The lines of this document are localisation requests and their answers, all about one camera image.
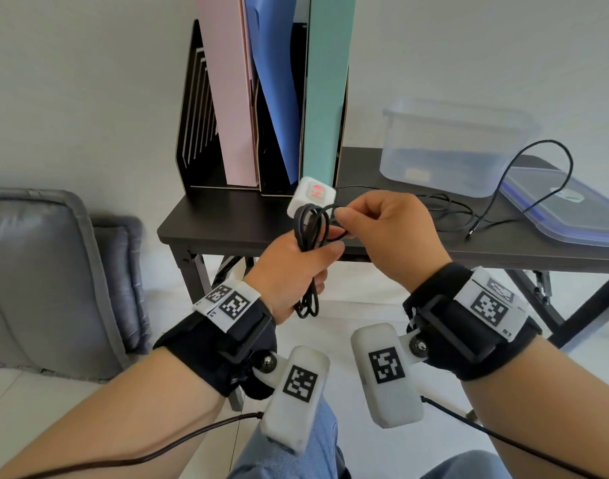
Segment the clear plastic container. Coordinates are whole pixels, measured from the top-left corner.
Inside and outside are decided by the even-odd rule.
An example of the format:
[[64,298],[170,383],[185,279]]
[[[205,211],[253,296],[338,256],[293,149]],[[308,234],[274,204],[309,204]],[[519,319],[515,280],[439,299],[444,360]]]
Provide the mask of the clear plastic container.
[[490,197],[519,150],[540,133],[530,113],[401,97],[382,111],[380,173],[387,179]]

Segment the white charger plug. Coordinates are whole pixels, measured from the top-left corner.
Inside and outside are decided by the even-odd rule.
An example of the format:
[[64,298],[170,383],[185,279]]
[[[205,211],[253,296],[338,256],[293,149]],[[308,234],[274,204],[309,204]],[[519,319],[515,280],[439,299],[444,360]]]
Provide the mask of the white charger plug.
[[332,206],[336,200],[337,191],[314,178],[304,176],[300,179],[297,188],[287,207],[287,215],[295,218],[296,211],[307,204],[321,208]]

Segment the green folder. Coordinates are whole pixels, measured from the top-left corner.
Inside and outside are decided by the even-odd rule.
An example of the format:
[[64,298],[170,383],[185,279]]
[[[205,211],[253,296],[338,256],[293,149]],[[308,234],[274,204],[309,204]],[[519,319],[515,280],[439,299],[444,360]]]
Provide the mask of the green folder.
[[310,0],[302,175],[335,185],[356,0]]

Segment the person's left hand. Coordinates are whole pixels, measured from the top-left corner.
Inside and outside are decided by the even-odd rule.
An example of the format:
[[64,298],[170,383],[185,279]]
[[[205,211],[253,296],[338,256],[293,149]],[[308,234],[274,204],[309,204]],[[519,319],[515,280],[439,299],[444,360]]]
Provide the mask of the person's left hand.
[[289,231],[268,246],[244,278],[261,295],[277,325],[294,313],[294,306],[311,283],[318,294],[325,289],[330,266],[299,267],[298,255],[301,253],[294,231]]

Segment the person's right forearm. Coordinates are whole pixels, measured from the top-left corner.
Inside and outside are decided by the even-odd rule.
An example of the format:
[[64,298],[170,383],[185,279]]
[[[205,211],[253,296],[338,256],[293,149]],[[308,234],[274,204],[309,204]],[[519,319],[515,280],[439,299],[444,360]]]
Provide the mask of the person's right forearm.
[[487,429],[609,479],[609,385],[548,340],[461,385]]

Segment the grey cushioned chair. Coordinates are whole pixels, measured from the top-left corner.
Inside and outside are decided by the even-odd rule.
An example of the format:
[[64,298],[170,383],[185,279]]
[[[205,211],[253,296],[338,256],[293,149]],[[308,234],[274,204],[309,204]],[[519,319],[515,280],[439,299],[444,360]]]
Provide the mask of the grey cushioned chair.
[[103,383],[152,349],[136,217],[0,188],[0,368]]

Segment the person's left forearm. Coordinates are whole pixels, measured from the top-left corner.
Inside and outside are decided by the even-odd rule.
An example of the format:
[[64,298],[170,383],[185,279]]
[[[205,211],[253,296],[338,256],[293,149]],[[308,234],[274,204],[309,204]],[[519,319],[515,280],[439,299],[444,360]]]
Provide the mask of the person's left forearm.
[[134,459],[211,425],[225,397],[166,348],[95,391],[0,468],[0,479]]

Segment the pink folder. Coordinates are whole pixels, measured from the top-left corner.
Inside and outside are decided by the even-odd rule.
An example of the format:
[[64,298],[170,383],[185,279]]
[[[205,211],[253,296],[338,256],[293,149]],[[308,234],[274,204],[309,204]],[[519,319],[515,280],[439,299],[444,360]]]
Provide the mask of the pink folder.
[[257,187],[252,75],[243,0],[197,0],[227,184]]

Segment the person's blue trousers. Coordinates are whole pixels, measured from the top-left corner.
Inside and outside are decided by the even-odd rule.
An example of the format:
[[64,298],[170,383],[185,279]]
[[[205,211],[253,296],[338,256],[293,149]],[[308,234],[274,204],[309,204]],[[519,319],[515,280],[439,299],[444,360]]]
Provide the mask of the person's blue trousers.
[[[338,421],[324,397],[316,411],[305,452],[282,449],[259,427],[252,434],[227,479],[350,479],[338,446]],[[426,472],[420,479],[512,479],[498,455],[471,450]]]

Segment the black table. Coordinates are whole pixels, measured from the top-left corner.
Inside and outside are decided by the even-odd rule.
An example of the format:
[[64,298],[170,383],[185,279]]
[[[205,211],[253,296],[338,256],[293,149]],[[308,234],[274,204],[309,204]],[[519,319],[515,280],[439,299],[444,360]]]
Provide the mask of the black table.
[[[229,271],[245,257],[259,257],[268,244],[292,229],[286,197],[261,196],[234,188],[189,189],[158,228],[160,241],[170,246],[193,302],[212,288],[204,255],[223,255]],[[545,236],[503,196],[492,208],[494,218],[515,219],[492,228],[479,227],[471,237],[465,230],[441,233],[451,257],[469,267],[506,270],[545,326],[549,341],[571,351],[609,322],[609,280],[569,317],[545,303],[545,294],[525,271],[609,274],[609,248],[556,241]]]

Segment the black file organizer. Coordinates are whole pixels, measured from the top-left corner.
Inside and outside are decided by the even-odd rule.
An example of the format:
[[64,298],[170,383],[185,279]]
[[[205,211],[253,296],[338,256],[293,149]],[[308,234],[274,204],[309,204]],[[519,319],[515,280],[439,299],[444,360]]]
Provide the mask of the black file organizer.
[[293,22],[288,41],[289,53],[279,62],[286,70],[278,77],[279,88],[265,88],[256,77],[252,89],[257,184],[236,185],[227,182],[203,37],[199,20],[193,21],[176,144],[176,165],[185,192],[207,188],[293,195],[298,181],[291,181],[287,170],[296,169],[301,178],[304,169],[309,21]]

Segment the clear lid with blue rim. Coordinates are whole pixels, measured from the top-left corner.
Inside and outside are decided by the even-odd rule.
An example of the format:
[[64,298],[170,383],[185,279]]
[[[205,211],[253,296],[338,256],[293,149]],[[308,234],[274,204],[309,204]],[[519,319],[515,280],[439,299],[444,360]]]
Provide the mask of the clear lid with blue rim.
[[557,241],[609,248],[609,199],[566,173],[513,167],[501,193],[544,235]]

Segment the blue folder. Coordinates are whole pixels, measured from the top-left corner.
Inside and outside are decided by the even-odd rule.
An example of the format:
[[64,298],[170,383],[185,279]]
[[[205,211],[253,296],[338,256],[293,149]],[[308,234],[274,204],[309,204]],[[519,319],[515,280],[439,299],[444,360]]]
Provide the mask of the blue folder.
[[300,178],[308,0],[244,0],[252,59],[261,192],[291,194]]

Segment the person's right hand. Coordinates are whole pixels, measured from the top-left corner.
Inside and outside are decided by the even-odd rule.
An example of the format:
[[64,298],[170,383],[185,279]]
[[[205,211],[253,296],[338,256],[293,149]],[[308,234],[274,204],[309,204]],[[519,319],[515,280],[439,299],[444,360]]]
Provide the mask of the person's right hand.
[[409,193],[372,190],[334,211],[371,262],[412,293],[451,262],[426,206]]

